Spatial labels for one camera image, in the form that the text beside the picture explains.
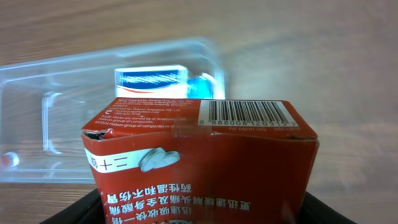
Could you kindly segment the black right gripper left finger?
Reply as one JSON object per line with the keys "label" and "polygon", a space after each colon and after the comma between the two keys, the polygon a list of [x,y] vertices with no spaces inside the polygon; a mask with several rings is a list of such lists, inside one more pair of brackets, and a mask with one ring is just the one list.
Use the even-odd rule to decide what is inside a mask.
{"label": "black right gripper left finger", "polygon": [[104,224],[104,210],[97,189],[40,224]]}

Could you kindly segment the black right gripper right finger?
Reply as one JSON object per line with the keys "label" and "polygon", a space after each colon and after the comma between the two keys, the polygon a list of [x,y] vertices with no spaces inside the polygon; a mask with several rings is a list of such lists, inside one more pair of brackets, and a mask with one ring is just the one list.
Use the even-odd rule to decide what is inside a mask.
{"label": "black right gripper right finger", "polygon": [[356,224],[356,222],[306,192],[297,217],[297,224]]}

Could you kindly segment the red medicine box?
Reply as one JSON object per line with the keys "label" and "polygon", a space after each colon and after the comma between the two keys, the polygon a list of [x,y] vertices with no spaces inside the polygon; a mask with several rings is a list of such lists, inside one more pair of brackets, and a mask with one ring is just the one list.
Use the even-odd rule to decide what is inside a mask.
{"label": "red medicine box", "polygon": [[116,98],[81,138],[107,223],[282,223],[319,147],[276,100]]}

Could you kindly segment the blue VapoDrops box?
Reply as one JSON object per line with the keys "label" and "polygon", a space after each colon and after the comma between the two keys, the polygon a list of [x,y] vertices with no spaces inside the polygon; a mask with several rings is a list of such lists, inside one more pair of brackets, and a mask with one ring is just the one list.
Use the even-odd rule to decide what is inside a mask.
{"label": "blue VapoDrops box", "polygon": [[224,84],[211,75],[202,73],[187,80],[187,98],[224,100]]}

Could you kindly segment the white Hansaplast box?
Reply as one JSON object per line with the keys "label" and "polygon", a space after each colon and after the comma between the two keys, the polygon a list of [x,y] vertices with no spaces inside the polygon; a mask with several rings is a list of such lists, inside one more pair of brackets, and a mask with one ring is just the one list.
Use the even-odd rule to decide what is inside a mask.
{"label": "white Hansaplast box", "polygon": [[188,69],[182,65],[117,68],[115,94],[128,98],[186,98]]}

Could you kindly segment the orange tube white cap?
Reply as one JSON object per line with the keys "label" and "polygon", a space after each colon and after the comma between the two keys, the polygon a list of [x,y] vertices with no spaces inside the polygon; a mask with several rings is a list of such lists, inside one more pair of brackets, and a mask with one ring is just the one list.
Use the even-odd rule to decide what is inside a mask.
{"label": "orange tube white cap", "polygon": [[12,169],[20,164],[20,157],[16,152],[5,152],[1,154],[1,171]]}

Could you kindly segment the clear plastic container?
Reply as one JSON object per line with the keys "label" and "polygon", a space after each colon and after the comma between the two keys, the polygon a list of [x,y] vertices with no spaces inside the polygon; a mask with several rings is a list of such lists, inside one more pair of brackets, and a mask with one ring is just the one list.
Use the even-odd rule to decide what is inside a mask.
{"label": "clear plastic container", "polygon": [[224,84],[215,45],[183,39],[105,49],[1,67],[1,154],[20,164],[2,182],[91,184],[80,129],[114,100],[114,70],[183,65]]}

